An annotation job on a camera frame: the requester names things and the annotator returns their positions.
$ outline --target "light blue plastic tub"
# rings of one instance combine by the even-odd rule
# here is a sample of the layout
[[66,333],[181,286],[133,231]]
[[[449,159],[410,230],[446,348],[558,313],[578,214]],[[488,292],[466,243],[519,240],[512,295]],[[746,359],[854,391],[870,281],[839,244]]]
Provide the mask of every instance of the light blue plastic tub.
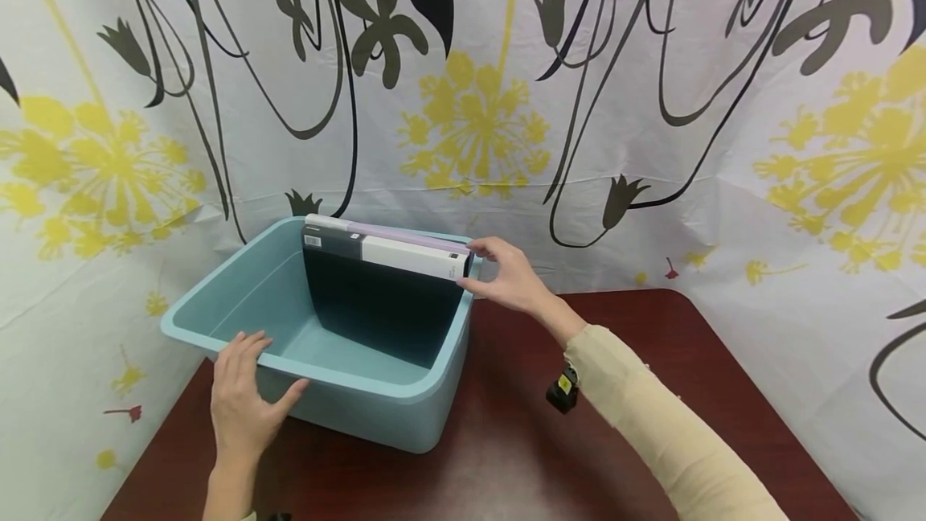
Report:
[[[461,295],[430,368],[367,348],[318,321],[305,279],[302,226],[303,218],[292,217],[264,231],[171,306],[161,330],[214,359],[239,330],[263,328],[273,338],[258,361],[257,386],[264,398],[278,399],[295,379],[306,377],[312,385],[291,416],[427,453],[440,440],[457,392],[473,296]],[[477,277],[480,267],[474,257],[469,275]]]

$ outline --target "beige sleeve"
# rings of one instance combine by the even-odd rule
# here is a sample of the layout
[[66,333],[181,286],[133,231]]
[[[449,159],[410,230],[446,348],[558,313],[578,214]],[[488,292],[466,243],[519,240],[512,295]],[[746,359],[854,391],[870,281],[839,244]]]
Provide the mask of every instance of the beige sleeve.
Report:
[[781,521],[785,513],[733,450],[620,338],[586,326],[566,359],[579,388],[662,485],[681,521]]

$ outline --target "left hand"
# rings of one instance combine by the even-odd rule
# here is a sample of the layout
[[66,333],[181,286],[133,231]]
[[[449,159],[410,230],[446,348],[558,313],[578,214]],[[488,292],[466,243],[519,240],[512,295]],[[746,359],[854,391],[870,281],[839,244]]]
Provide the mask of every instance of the left hand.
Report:
[[219,352],[212,382],[212,426],[219,461],[256,464],[309,381],[301,379],[275,404],[257,392],[257,356],[272,344],[260,331],[244,332]]

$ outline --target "wooden table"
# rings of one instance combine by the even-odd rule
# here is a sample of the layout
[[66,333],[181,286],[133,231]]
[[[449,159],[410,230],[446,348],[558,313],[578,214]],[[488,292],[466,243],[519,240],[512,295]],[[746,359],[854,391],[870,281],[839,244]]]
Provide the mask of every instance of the wooden table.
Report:
[[[855,519],[845,502],[683,296],[668,290],[568,296],[609,326],[742,456],[792,521]],[[580,400],[561,416],[543,399],[562,355],[522,314],[473,308],[469,354],[449,423],[426,455],[288,419],[264,456],[261,519],[546,521],[676,519],[626,441]],[[215,457],[211,364],[203,363],[103,521],[202,514]]]

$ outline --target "white curtain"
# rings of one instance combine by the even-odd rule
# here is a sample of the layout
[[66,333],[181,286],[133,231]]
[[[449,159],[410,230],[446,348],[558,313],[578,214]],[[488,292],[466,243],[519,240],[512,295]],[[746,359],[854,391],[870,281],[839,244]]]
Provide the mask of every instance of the white curtain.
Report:
[[275,220],[669,288],[868,519],[926,509],[926,0],[2,0],[0,486],[98,519]]

